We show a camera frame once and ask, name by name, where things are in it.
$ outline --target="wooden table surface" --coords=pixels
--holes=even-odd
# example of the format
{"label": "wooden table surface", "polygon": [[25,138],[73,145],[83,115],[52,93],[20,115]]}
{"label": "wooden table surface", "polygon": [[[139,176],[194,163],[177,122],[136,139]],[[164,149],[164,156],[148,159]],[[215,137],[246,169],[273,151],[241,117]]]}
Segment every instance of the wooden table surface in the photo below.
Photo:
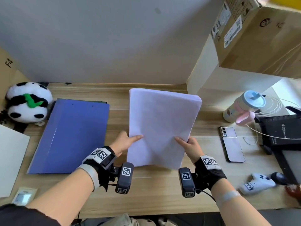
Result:
{"label": "wooden table surface", "polygon": [[[54,99],[106,101],[110,104],[106,145],[111,144],[121,130],[129,127],[129,89],[133,87],[187,93],[186,84],[178,86],[101,83],[71,84],[67,86],[63,83],[49,84]],[[266,155],[258,145],[248,145],[243,140],[243,137],[246,137],[249,143],[255,141],[255,135],[248,127],[236,126],[224,121],[222,111],[225,109],[225,107],[202,105],[191,135],[197,138],[205,154],[213,156],[218,161],[234,187],[247,182],[252,172],[266,175],[275,171],[281,172],[274,156]],[[246,159],[245,163],[226,162],[218,133],[219,126],[235,127]],[[20,186],[38,188],[36,195],[38,196],[66,177],[66,175],[26,174],[44,128],[30,124],[25,130],[25,134],[31,137],[30,142],[12,194],[8,198],[0,199],[0,205],[11,202]],[[116,160],[116,164],[121,164],[125,160],[126,153]],[[194,166],[186,155],[182,167],[189,167],[191,171],[194,171]],[[113,187],[109,187],[107,193],[105,193],[104,188],[93,192],[81,209],[80,218],[108,217],[122,213],[150,215],[218,211],[215,202],[204,193],[198,194],[194,198],[184,198],[181,194],[178,171],[156,166],[135,168],[131,189],[127,195],[117,194],[114,190]],[[256,209],[280,209],[299,206],[295,199],[285,193],[284,186],[247,196],[246,199]]]}

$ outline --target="forearm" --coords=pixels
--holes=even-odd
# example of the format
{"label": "forearm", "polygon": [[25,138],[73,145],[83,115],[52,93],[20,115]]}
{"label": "forearm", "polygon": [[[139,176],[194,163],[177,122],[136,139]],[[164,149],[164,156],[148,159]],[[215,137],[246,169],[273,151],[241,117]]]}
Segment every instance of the forearm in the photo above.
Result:
{"label": "forearm", "polygon": [[67,226],[81,210],[93,188],[89,174],[82,169],[77,169],[30,202],[27,207],[37,209],[57,220],[62,226]]}
{"label": "forearm", "polygon": [[[217,181],[212,189],[212,196],[217,200],[224,194],[235,190],[227,179]],[[268,226],[269,222],[242,196],[234,197],[223,203],[221,216],[227,226]]]}

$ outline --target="brown cardboard box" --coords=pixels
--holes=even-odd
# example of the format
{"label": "brown cardboard box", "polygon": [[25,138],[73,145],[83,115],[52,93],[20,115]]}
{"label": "brown cardboard box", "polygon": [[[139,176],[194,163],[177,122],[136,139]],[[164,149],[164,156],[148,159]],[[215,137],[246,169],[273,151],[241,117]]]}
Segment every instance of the brown cardboard box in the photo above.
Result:
{"label": "brown cardboard box", "polygon": [[301,11],[268,1],[225,1],[211,31],[219,65],[301,78]]}
{"label": "brown cardboard box", "polygon": [[5,108],[5,95],[8,88],[13,84],[28,81],[28,78],[17,69],[16,61],[0,48],[0,116]]}

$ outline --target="panda plush toy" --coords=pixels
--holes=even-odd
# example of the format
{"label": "panda plush toy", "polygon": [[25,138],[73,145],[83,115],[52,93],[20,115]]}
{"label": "panda plush toy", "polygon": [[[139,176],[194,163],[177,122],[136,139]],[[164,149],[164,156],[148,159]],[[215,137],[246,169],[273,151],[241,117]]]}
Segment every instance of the panda plush toy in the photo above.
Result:
{"label": "panda plush toy", "polygon": [[8,116],[21,123],[42,123],[52,103],[49,89],[39,83],[24,82],[11,86],[7,93]]}

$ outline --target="pink handle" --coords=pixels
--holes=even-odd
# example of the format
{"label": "pink handle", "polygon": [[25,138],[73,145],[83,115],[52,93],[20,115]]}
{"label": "pink handle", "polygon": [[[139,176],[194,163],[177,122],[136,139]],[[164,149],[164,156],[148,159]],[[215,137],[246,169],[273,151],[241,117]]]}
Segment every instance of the pink handle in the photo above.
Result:
{"label": "pink handle", "polygon": [[255,113],[253,111],[247,111],[245,113],[243,113],[242,115],[240,115],[237,119],[236,119],[236,124],[239,126],[245,125],[251,121],[253,121],[255,118]]}

